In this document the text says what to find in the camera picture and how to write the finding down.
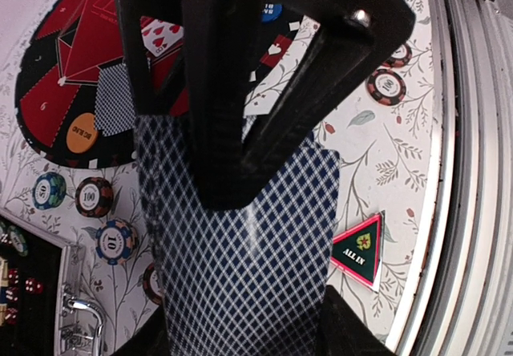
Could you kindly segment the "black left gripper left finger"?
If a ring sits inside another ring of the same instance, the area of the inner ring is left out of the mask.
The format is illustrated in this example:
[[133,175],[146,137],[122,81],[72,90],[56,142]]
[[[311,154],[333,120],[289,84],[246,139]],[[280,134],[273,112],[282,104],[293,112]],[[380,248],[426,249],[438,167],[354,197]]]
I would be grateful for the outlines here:
[[166,356],[170,354],[164,315],[152,315],[113,356]]

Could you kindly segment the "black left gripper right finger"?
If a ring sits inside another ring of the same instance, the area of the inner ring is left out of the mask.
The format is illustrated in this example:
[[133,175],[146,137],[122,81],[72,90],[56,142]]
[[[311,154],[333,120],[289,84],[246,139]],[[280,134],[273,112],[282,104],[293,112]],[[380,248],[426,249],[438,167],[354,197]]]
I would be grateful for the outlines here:
[[328,285],[321,306],[316,355],[393,356],[355,314],[334,287]]

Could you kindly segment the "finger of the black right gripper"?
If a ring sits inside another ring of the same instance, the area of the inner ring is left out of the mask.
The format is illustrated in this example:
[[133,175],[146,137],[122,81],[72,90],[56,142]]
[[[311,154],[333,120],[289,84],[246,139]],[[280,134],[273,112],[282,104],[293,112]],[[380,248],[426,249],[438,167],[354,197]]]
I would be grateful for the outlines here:
[[[266,74],[256,50],[266,3],[318,24]],[[201,203],[242,208],[309,131],[411,35],[404,0],[182,0],[193,173]]]
[[170,68],[162,84],[155,87],[141,19],[147,17],[181,25],[181,0],[115,0],[115,5],[135,113],[168,115],[185,88],[184,57],[178,58],[177,66]]

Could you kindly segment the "eight of hearts card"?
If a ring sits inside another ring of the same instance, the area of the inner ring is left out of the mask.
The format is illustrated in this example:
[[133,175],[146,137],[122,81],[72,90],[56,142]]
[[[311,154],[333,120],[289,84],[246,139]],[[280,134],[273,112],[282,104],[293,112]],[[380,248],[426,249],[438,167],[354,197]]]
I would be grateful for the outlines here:
[[184,28],[174,23],[154,19],[142,29],[143,44],[147,50],[159,57],[178,43],[184,35]]

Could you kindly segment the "red black 100 chip pile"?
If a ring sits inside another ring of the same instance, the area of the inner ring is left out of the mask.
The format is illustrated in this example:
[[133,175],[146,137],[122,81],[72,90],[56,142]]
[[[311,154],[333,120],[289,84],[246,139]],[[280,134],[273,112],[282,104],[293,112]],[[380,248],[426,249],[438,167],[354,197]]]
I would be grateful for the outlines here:
[[404,79],[390,69],[377,69],[366,80],[366,89],[372,99],[386,106],[398,105],[406,97]]
[[385,62],[385,67],[400,68],[406,66],[412,59],[413,54],[407,43],[402,44]]
[[87,177],[75,191],[75,207],[85,217],[106,216],[111,210],[113,200],[113,187],[102,177]]

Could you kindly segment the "blue card deck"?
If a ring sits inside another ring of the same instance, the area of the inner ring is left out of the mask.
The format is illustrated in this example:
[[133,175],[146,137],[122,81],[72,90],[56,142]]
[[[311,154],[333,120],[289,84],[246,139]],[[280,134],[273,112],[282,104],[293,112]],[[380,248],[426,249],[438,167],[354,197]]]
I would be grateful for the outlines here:
[[139,190],[172,355],[312,355],[325,294],[339,155],[299,147],[247,206],[201,203],[188,122],[135,122]]

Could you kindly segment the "single blue backed card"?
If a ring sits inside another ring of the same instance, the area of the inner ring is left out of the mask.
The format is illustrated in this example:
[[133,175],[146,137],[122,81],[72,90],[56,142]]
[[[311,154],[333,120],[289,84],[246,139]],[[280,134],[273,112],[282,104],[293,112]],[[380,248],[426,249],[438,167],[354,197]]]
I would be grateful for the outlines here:
[[130,131],[135,123],[135,108],[124,63],[100,71],[95,97],[95,128],[104,136]]

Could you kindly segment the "orange big blind button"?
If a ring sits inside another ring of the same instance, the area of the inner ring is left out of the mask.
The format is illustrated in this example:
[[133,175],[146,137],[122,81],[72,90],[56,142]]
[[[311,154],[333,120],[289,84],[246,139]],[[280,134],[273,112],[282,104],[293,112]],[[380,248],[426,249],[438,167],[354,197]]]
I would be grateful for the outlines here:
[[67,131],[67,148],[82,154],[89,151],[98,139],[99,131],[95,128],[95,115],[90,112],[76,117]]

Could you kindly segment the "blue green 50 chip pile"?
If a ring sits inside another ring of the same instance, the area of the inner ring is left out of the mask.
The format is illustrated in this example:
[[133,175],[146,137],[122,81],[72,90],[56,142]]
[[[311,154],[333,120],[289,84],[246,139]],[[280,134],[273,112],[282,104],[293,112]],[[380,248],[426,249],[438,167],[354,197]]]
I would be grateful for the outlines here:
[[47,172],[38,177],[32,189],[34,207],[39,210],[57,208],[67,194],[63,176],[57,172]]

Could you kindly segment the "red black 100 chip stack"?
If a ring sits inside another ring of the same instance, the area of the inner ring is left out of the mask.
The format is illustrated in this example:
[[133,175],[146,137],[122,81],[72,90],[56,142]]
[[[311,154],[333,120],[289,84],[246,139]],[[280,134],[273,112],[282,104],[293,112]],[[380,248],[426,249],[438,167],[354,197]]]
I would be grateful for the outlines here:
[[156,305],[162,304],[162,292],[160,287],[160,280],[156,272],[155,264],[150,263],[143,272],[143,291],[146,297]]

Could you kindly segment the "blue small blind button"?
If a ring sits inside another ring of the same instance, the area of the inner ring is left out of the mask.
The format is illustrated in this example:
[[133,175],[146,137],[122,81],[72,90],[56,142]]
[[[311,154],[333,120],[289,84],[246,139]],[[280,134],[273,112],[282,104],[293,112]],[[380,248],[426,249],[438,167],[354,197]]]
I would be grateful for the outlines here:
[[261,12],[261,21],[263,23],[270,23],[277,20],[283,11],[283,6],[279,3],[265,3],[264,9]]

